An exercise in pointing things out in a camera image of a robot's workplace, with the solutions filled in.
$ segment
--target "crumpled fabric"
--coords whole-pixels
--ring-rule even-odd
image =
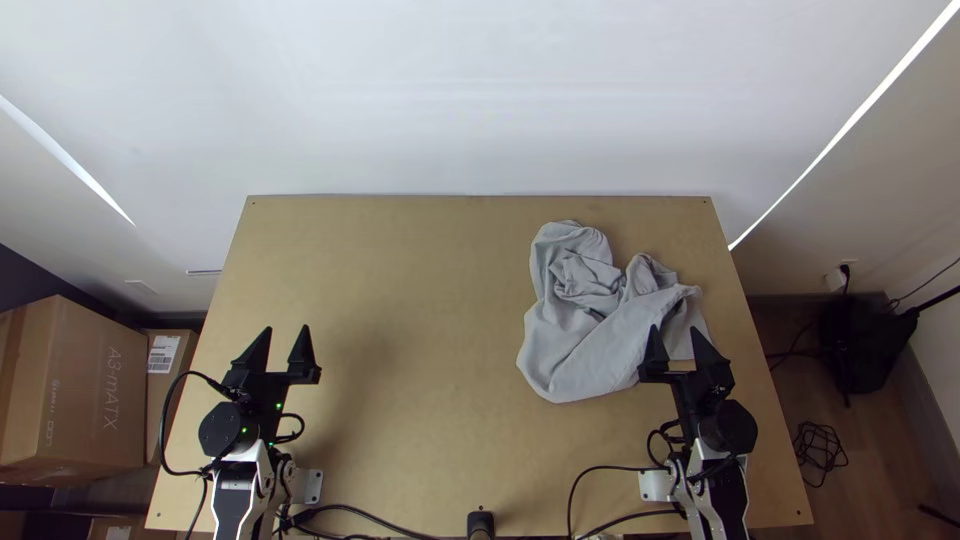
[[[530,248],[537,303],[523,317],[517,367],[544,399],[566,403],[637,383],[650,326],[670,358],[693,358],[690,328],[707,339],[699,287],[650,255],[626,272],[613,265],[607,237],[576,221],[547,223]]]

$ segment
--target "wooden floor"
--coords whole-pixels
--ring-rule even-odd
[[[816,315],[811,306],[758,302],[751,311],[767,353],[787,350],[797,331]],[[815,347],[815,335],[808,332],[798,350]],[[829,424],[850,464],[829,473],[820,489],[807,486],[814,525],[751,531],[755,538],[960,538],[960,530],[916,509],[921,503],[940,504],[919,450],[921,441],[907,421],[895,384],[853,396],[847,409],[816,360],[793,357],[773,371],[773,380],[791,436],[805,420]],[[812,481],[819,479],[815,469],[802,467],[801,472]]]

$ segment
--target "light strip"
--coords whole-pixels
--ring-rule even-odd
[[[73,159],[73,156],[67,153],[66,150],[60,146],[57,141],[53,140],[53,137],[49,133],[43,130],[42,127],[37,125],[36,122],[30,119],[29,116],[23,113],[20,109],[16,108],[13,103],[7,101],[7,98],[0,95],[0,110],[7,113],[7,115],[17,123],[24,131],[26,131],[33,140],[37,141],[40,146],[42,146],[47,152],[57,158],[57,160],[63,164],[70,172],[72,172],[81,182],[87,185],[88,188],[92,189],[94,193],[97,194],[103,201],[110,205],[110,208],[116,210],[118,214],[123,216],[123,219],[130,222],[134,227],[137,226],[136,223],[130,219],[130,216],[120,208],[120,205],[117,204],[117,201],[113,200],[113,197],[107,193],[107,190],[103,189],[103,186],[100,185],[100,182],[97,182],[90,173],[87,172],[77,160]]]
[[[783,192],[783,195],[780,195],[780,198],[774,201],[773,205],[771,205],[770,208],[767,208],[767,211],[764,212],[757,219],[757,221],[753,223],[753,225],[747,227],[747,230],[743,231],[743,234],[741,234],[736,240],[731,242],[730,245],[727,246],[727,248],[729,248],[732,251],[733,248],[737,247],[737,245],[740,242],[742,242],[743,239],[746,238],[748,234],[750,234],[754,229],[756,229],[757,225],[759,225],[760,222],[763,221],[764,218],[766,218],[767,215],[769,215],[770,212],[772,212],[773,209],[776,208],[777,205],[780,204],[780,202],[783,201],[783,199],[785,199],[787,195],[789,195],[790,192],[793,191],[793,189],[796,188],[800,184],[800,182],[802,182],[807,177],[808,174],[810,174],[810,171],[812,171],[813,168],[816,167],[817,164],[819,164],[820,161],[823,160],[823,158],[830,152],[830,150],[833,150],[833,147],[836,146],[838,142],[840,142],[840,139],[842,139],[843,136],[846,135],[847,132],[850,131],[850,129],[852,129],[857,122],[860,121],[860,118],[862,118],[863,115],[870,110],[870,107],[873,107],[873,104],[876,103],[878,99],[880,99],[880,96],[882,96],[883,93],[886,92],[888,88],[890,88],[890,85],[892,85],[893,82],[897,80],[900,74],[903,73],[904,70],[906,70],[907,67],[910,66],[913,60],[921,52],[923,52],[923,49],[926,48],[926,46],[930,43],[930,41],[933,40],[934,37],[936,37],[938,33],[940,33],[940,30],[942,30],[943,27],[947,24],[947,22],[957,13],[958,9],[960,9],[960,0],[952,0],[949,4],[947,4],[947,7],[943,9],[943,11],[940,13],[940,15],[937,16],[936,19],[933,20],[933,24],[931,24],[930,27],[927,28],[927,30],[923,33],[923,35],[920,36],[920,39],[918,39],[917,42],[913,44],[913,47],[910,47],[910,50],[907,51],[907,54],[903,55],[903,58],[901,58],[900,61],[897,62],[897,65],[893,66],[893,69],[890,70],[890,73],[888,73],[887,76],[884,77],[882,81],[880,81],[880,84],[877,86],[877,88],[874,89],[874,91],[869,96],[867,96],[867,99],[865,99],[863,103],[860,104],[859,107],[857,107],[857,110],[855,110],[853,112],[853,115],[851,115],[850,118],[847,119],[846,123],[843,124],[843,127],[840,128],[840,131],[838,131],[837,134],[834,135],[832,139],[830,139],[830,142],[827,143],[827,146],[820,152],[820,155],[818,155],[816,159],[813,160],[813,163],[811,163],[806,168],[806,170],[803,171],[803,174],[800,175],[800,178],[797,178],[793,182],[793,184],[791,184],[790,187],[788,187],[787,190]]]

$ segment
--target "black cable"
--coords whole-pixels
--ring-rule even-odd
[[[650,516],[662,516],[662,515],[666,515],[666,514],[676,514],[676,513],[677,513],[676,510],[649,510],[649,511],[647,511],[647,512],[637,512],[637,513],[635,513],[635,514],[627,514],[627,515],[625,515],[625,516],[623,516],[623,517],[619,517],[619,518],[617,518],[617,519],[615,519],[615,520],[613,520],[613,521],[608,521],[607,523],[604,523],[603,525],[600,525],[599,527],[594,527],[594,528],[591,529],[590,532],[588,532],[587,534],[581,535],[580,538],[589,538],[589,537],[591,537],[591,536],[593,536],[593,535],[595,535],[595,534],[600,534],[600,533],[603,532],[604,530],[609,529],[610,527],[613,527],[614,525],[617,525],[618,523],[623,523],[624,521],[629,521],[629,520],[631,520],[631,519],[637,519],[637,518],[642,518],[642,517],[650,517]]]
[[[803,481],[812,488],[823,486],[827,479],[827,473],[830,471],[850,464],[850,458],[843,450],[843,445],[840,444],[840,438],[837,436],[836,430],[826,424],[814,424],[810,421],[801,422],[797,427],[797,436],[793,439],[793,447],[794,454],[797,456],[797,465],[809,464],[823,472],[820,481],[816,484],[803,477]],[[822,454],[822,461],[811,450]]]
[[[814,357],[814,356],[812,356],[812,355],[810,355],[810,354],[801,353],[801,352],[796,352],[797,344],[800,343],[800,338],[802,338],[803,335],[806,334],[808,330],[810,330],[811,328],[813,328],[813,325],[814,325],[814,323],[816,323],[816,322],[817,322],[816,320],[812,320],[812,321],[808,322],[807,324],[803,325],[803,328],[801,328],[800,331],[797,332],[797,335],[793,338],[793,342],[790,343],[790,348],[787,349],[787,352],[774,353],[774,354],[768,354],[768,355],[766,355],[766,357],[767,357],[768,359],[770,359],[770,358],[782,358],[779,362],[776,362],[775,364],[773,364],[772,366],[770,366],[770,371],[773,371],[773,370],[777,369],[778,367],[780,367],[780,364],[786,362],[786,361],[789,360],[790,357],[792,357],[792,356],[811,356],[811,357],[813,357],[813,358],[816,358],[816,357]]]
[[[699,482],[700,480],[705,480],[711,476],[717,474],[718,472],[726,469],[730,464],[737,461],[737,456],[735,454],[730,454],[723,459],[720,463],[715,464],[705,471],[700,471],[697,474],[690,475],[687,477],[687,483],[693,484]]]
[[[170,401],[173,399],[173,394],[176,391],[177,386],[181,381],[186,380],[187,376],[189,375],[200,377],[206,381],[208,385],[213,387],[221,394],[224,394],[226,391],[226,389],[220,383],[204,375],[203,373],[200,373],[199,371],[188,370],[177,375],[173,382],[170,383],[170,388],[167,390],[167,396],[163,400],[163,409],[160,411],[160,466],[167,474],[171,476],[196,476],[203,480],[203,496],[200,498],[200,504],[197,506],[197,512],[193,515],[193,521],[190,522],[190,528],[187,529],[187,534],[184,537],[184,540],[190,540],[190,535],[193,534],[193,528],[197,525],[197,519],[200,518],[200,512],[203,511],[203,503],[207,500],[207,481],[213,479],[213,476],[210,474],[210,469],[220,463],[220,460],[223,458],[223,456],[217,456],[206,467],[192,471],[175,471],[170,468],[170,465],[167,464],[167,412],[170,409]]]
[[[197,519],[200,518],[200,512],[203,511],[203,503],[207,500],[207,479],[203,476],[200,479],[203,480],[203,495],[200,497],[200,504],[197,505],[197,511],[193,514],[193,521],[190,522],[190,528],[187,529],[187,534],[183,537],[183,540],[190,540],[193,528],[197,526]]]
[[[843,280],[843,295],[846,296],[846,295],[847,295],[847,291],[850,289],[850,265],[849,265],[849,264],[841,264],[841,265],[840,265],[840,272],[842,272],[843,275],[844,275],[844,277],[847,278],[847,279]]]
[[[680,425],[680,420],[673,420],[673,421],[662,424],[658,429],[655,429],[651,431],[649,434],[647,434],[647,456],[650,458],[650,463],[653,463],[657,467],[661,467],[664,469],[667,467],[666,464],[664,464],[662,461],[657,459],[656,456],[653,455],[653,447],[651,443],[653,442],[653,436],[659,435],[663,439],[663,442],[667,443],[667,448],[670,449],[670,454],[673,454],[675,452],[675,450],[673,449],[673,443],[683,444],[683,437],[673,437],[667,432],[667,430],[669,430],[674,426],[679,426],[679,425]]]
[[[163,400],[163,409],[160,410],[160,466],[163,467],[163,470],[171,476],[199,476],[201,478],[209,479],[209,473],[205,473],[202,470],[175,471],[170,468],[170,465],[167,464],[167,411],[170,408],[170,401],[173,400],[173,394],[176,391],[177,386],[181,381],[185,380],[188,375],[200,377],[215,390],[222,393],[220,389],[223,388],[223,386],[220,383],[204,375],[203,373],[200,373],[199,371],[184,371],[183,373],[177,375],[173,382],[170,383],[170,388],[167,390],[167,396]]]
[[[303,526],[293,527],[294,529],[313,536],[314,538],[323,538],[324,540],[379,540],[375,536],[368,536],[366,534],[348,534],[346,536],[335,536],[332,534],[321,533],[317,531],[310,530]]]
[[[284,444],[288,442],[293,442],[300,438],[303,435],[303,431],[306,429],[307,424],[303,421],[303,417],[296,413],[283,413],[280,415],[280,418],[293,418],[294,420],[300,422],[300,430],[291,433],[290,435],[283,435],[276,438],[276,444]]]
[[[344,540],[346,538],[370,540],[371,537],[367,537],[366,535],[351,534],[344,537],[339,537],[339,536],[333,536],[329,534],[317,534],[316,531],[309,531],[302,526],[302,523],[312,519],[317,514],[321,512],[327,512],[330,510],[340,510],[344,512],[350,512],[351,514],[356,514],[368,521],[372,521],[373,523],[376,523],[381,527],[400,533],[408,538],[414,538],[416,540],[440,540],[435,536],[419,533],[419,532],[401,527],[399,525],[390,523],[389,521],[381,517],[375,516],[365,510],[361,510],[357,507],[346,505],[346,504],[327,504],[324,506],[319,506],[317,508],[308,508],[291,517],[286,523],[282,523],[280,525],[280,530],[297,529],[297,530],[300,530],[301,532],[305,532],[307,534],[314,534],[316,536],[319,536],[320,538],[327,538],[329,540]]]
[[[662,467],[662,466],[660,466],[660,467],[625,467],[625,466],[622,466],[622,465],[594,465],[593,467],[589,467],[589,468],[587,468],[587,469],[584,469],[583,472],[581,472],[579,475],[577,475],[577,479],[573,481],[573,485],[570,486],[570,496],[567,498],[567,538],[568,538],[569,540],[573,540],[573,525],[571,524],[571,521],[570,521],[570,514],[571,514],[571,510],[572,510],[572,508],[573,508],[573,494],[574,494],[574,492],[576,492],[576,490],[577,490],[577,484],[580,483],[580,479],[583,478],[587,473],[592,472],[592,471],[600,471],[600,470],[608,470],[608,471],[629,471],[629,472],[647,472],[647,471],[663,471],[663,470],[667,470],[667,469],[666,469],[666,467]],[[661,511],[658,511],[658,513],[671,513],[671,514],[673,514],[673,513],[677,513],[677,511],[676,511],[676,510],[669,510],[669,511],[668,511],[668,510],[661,510]],[[633,517],[621,518],[621,521],[626,521],[627,519],[633,519],[634,517],[642,517],[642,516],[636,515],[636,514],[631,514],[631,516],[633,516]],[[620,523],[620,521],[614,521],[614,522],[611,522],[611,523],[607,523],[607,524],[603,525],[600,530],[603,530],[603,529],[605,529],[605,528],[607,528],[607,527],[612,527],[613,525],[616,525],[617,523]],[[593,534],[596,534],[596,533],[594,532],[594,533],[592,533],[592,534],[587,534],[587,535],[582,535],[582,536],[592,536]]]
[[[898,307],[900,307],[900,302],[902,302],[903,300],[906,300],[907,298],[910,298],[911,296],[913,296],[913,294],[914,294],[915,292],[917,292],[917,291],[919,291],[920,289],[922,289],[922,288],[926,287],[927,285],[929,285],[933,280],[935,280],[935,279],[937,279],[938,277],[940,277],[941,275],[943,275],[944,272],[946,272],[947,270],[949,270],[949,269],[953,268],[954,266],[956,266],[957,263],[960,263],[960,257],[957,257],[956,259],[953,260],[952,263],[950,263],[950,264],[948,264],[947,266],[943,267],[939,272],[937,272],[936,274],[934,274],[933,276],[931,276],[930,279],[928,279],[928,280],[924,281],[923,283],[921,283],[919,287],[913,289],[912,291],[908,292],[907,294],[905,294],[905,295],[903,295],[903,296],[901,296],[901,297],[899,297],[899,298],[894,298],[893,300],[890,300],[889,302],[887,302],[887,311],[889,311],[889,310],[894,310],[894,309],[897,309]]]

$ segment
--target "tabletop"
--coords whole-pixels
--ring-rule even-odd
[[[320,384],[291,387],[284,410],[306,431],[284,445],[321,468],[321,502],[358,506],[435,536],[463,536],[466,514],[494,512],[503,536],[565,535],[566,501],[592,465],[650,465],[647,433],[676,418],[666,385],[556,405],[515,366],[533,305],[530,242],[574,219],[610,240],[623,268],[638,252],[703,289],[714,345],[732,362],[733,396],[756,418],[749,457],[750,528],[812,522],[789,432],[716,211],[703,197],[255,196],[244,207],[193,369],[220,379],[272,326],[269,369],[285,369],[308,324]],[[219,401],[189,380],[167,446],[175,469],[208,462],[200,420]],[[161,473],[147,526],[185,530],[201,486]],[[573,502],[576,531],[662,506],[635,473],[591,473]],[[197,530],[213,530],[209,499]],[[332,534],[386,531],[343,512]],[[687,530],[676,515],[618,533]]]

